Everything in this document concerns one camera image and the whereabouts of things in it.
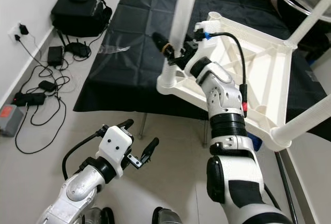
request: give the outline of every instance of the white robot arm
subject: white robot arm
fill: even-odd
[[[135,158],[131,154],[133,136],[127,131],[132,124],[133,120],[127,120],[118,126],[104,125],[83,142],[97,136],[102,137],[96,159],[87,158],[77,174],[62,184],[58,198],[44,211],[38,224],[82,223],[84,214],[93,206],[97,193],[102,191],[106,184],[114,178],[120,178],[129,164],[139,169],[149,161],[159,140],[154,138],[144,150],[141,159]]]
[[[219,64],[198,51],[197,41],[218,35],[230,36],[238,42],[229,33],[206,34],[198,29],[195,41],[185,41],[181,57],[175,57],[169,42],[161,34],[153,34],[169,65],[176,64],[186,74],[193,75],[206,95],[213,155],[207,163],[208,195],[222,205],[229,224],[291,224],[280,210],[262,201],[263,176],[244,121],[247,85],[243,82],[237,89],[232,77]]]

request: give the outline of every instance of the black bag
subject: black bag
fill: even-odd
[[[98,36],[109,23],[112,9],[104,0],[57,0],[52,9],[53,25],[63,34]]]

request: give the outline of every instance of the black cloth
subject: black cloth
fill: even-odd
[[[176,0],[120,0],[103,46],[130,47],[125,52],[98,53],[74,111],[138,111],[207,119],[207,113],[173,95],[156,90],[164,57],[152,33],[169,37]],[[210,11],[280,39],[290,32],[270,0],[196,0],[188,34]],[[287,121],[326,96],[300,51],[292,57]],[[326,132],[318,135],[331,140]]]

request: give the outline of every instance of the wall outlet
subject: wall outlet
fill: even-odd
[[[8,31],[8,36],[12,40],[12,42],[16,43],[17,41],[15,40],[15,34],[19,35],[21,38],[23,35],[21,35],[20,31],[20,21],[18,21],[15,26],[13,26],[9,31]]]

